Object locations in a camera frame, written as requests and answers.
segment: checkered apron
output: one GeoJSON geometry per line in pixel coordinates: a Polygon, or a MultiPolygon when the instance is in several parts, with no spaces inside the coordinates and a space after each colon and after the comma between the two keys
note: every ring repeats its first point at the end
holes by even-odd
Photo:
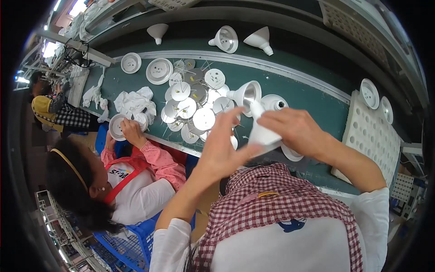
{"type": "MultiPolygon", "coordinates": [[[[46,97],[54,99],[51,95],[46,95],[46,97]]],[[[90,114],[88,112],[73,107],[66,102],[62,105],[62,108],[56,112],[56,118],[54,120],[50,120],[37,113],[35,113],[35,115],[49,122],[69,127],[88,128],[90,124],[90,114]]]]}
{"type": "Polygon", "coordinates": [[[194,260],[197,271],[200,262],[209,271],[218,242],[238,232],[291,219],[320,217],[331,217],[344,223],[351,272],[362,271],[355,217],[344,203],[320,192],[309,181],[292,177],[282,163],[237,171],[230,177],[226,195],[219,195],[219,199],[211,204],[207,229],[199,241],[194,260]],[[279,195],[266,195],[238,204],[248,195],[269,191],[279,195]]]}

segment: pink polka dot sleeve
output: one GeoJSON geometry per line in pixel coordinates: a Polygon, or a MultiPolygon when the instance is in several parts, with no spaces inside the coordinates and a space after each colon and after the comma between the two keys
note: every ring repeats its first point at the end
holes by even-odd
{"type": "Polygon", "coordinates": [[[115,150],[104,148],[101,152],[101,161],[104,163],[104,167],[109,164],[109,162],[116,160],[115,150]]]}
{"type": "Polygon", "coordinates": [[[169,152],[156,147],[151,142],[147,142],[141,148],[141,152],[155,170],[156,180],[166,179],[172,184],[175,191],[178,191],[186,183],[186,169],[183,165],[174,162],[169,152]]]}

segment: worker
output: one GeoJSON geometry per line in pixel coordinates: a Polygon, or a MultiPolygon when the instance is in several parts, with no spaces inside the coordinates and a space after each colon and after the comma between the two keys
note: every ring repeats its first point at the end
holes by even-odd
{"type": "Polygon", "coordinates": [[[201,158],[162,211],[151,272],[381,271],[387,254],[388,188],[379,167],[319,128],[306,111],[267,111],[258,124],[301,155],[337,168],[362,194],[349,208],[282,163],[241,169],[261,146],[235,151],[233,109],[216,118],[201,158]],[[190,243],[198,199],[230,176],[211,204],[204,235],[190,243]]]}
{"type": "Polygon", "coordinates": [[[50,86],[44,84],[42,73],[35,72],[30,77],[30,99],[35,117],[45,124],[44,128],[53,128],[59,132],[98,131],[98,117],[65,102],[65,93],[69,88],[67,82],[63,88],[55,87],[54,94],[49,94],[50,86]]]}
{"type": "Polygon", "coordinates": [[[60,139],[47,158],[48,190],[91,231],[119,233],[155,216],[186,182],[184,166],[149,142],[138,122],[120,125],[134,146],[131,157],[117,159],[107,133],[101,158],[70,138],[60,139]]]}

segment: white t-shirt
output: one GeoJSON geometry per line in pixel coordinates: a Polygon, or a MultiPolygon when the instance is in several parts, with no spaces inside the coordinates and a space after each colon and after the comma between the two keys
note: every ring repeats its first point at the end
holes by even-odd
{"type": "MultiPolygon", "coordinates": [[[[112,165],[107,171],[112,188],[133,171],[134,168],[127,163],[112,165]]],[[[115,197],[116,206],[112,220],[124,225],[145,221],[163,210],[174,195],[175,191],[166,179],[155,181],[153,172],[144,170],[115,197]]]]}
{"type": "MultiPolygon", "coordinates": [[[[388,188],[357,196],[350,206],[357,222],[363,271],[381,271],[387,256],[388,188]]],[[[345,225],[334,218],[307,218],[291,232],[281,224],[244,230],[219,242],[212,272],[350,271],[345,225]]],[[[168,229],[154,233],[150,272],[181,272],[190,225],[172,219],[168,229]]]]}

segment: cone-shaped lamp shade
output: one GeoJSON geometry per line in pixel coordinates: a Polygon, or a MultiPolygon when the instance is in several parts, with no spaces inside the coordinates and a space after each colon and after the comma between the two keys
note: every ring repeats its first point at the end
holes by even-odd
{"type": "Polygon", "coordinates": [[[273,54],[273,50],[269,45],[269,27],[263,27],[251,35],[249,35],[244,41],[245,44],[249,44],[254,47],[262,49],[268,56],[273,54]]]}
{"type": "Polygon", "coordinates": [[[162,37],[166,33],[168,27],[169,26],[167,24],[155,24],[147,28],[147,32],[151,37],[156,39],[157,45],[161,45],[162,37]]]}
{"type": "Polygon", "coordinates": [[[227,97],[236,101],[237,106],[245,107],[243,114],[252,117],[250,106],[253,101],[260,101],[261,86],[257,81],[249,81],[243,84],[237,91],[227,92],[227,97]]]}
{"type": "Polygon", "coordinates": [[[223,26],[216,33],[214,39],[209,40],[208,45],[217,46],[224,52],[234,53],[239,45],[236,31],[230,26],[223,26]]]}
{"type": "Polygon", "coordinates": [[[282,137],[275,132],[267,129],[263,126],[260,126],[257,123],[258,118],[265,112],[266,110],[261,105],[260,102],[254,101],[251,103],[251,113],[254,118],[254,122],[252,124],[251,134],[249,135],[248,143],[261,144],[264,146],[269,146],[277,141],[280,141],[282,137]]]}

